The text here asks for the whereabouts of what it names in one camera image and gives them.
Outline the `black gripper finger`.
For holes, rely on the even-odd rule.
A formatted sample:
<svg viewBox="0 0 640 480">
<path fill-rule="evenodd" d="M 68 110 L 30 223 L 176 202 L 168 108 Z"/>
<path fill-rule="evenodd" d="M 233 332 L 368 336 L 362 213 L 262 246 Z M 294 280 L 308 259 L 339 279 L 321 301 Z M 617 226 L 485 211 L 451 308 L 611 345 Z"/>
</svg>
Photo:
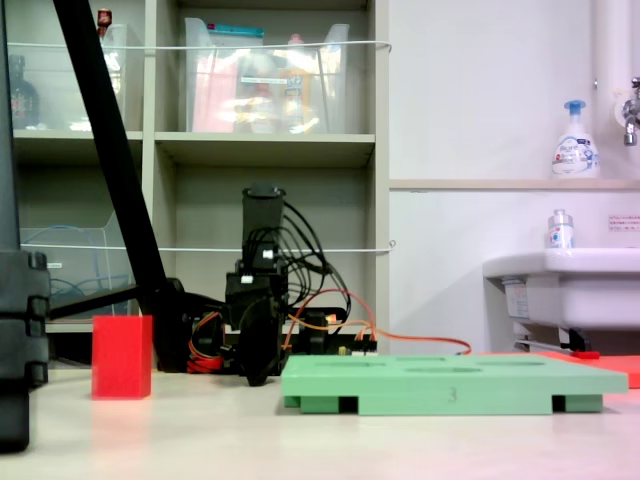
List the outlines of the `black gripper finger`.
<svg viewBox="0 0 640 480">
<path fill-rule="evenodd" d="M 240 321 L 239 362 L 252 387 L 262 386 L 278 362 L 278 319 L 270 299 L 252 302 Z"/>
</svg>

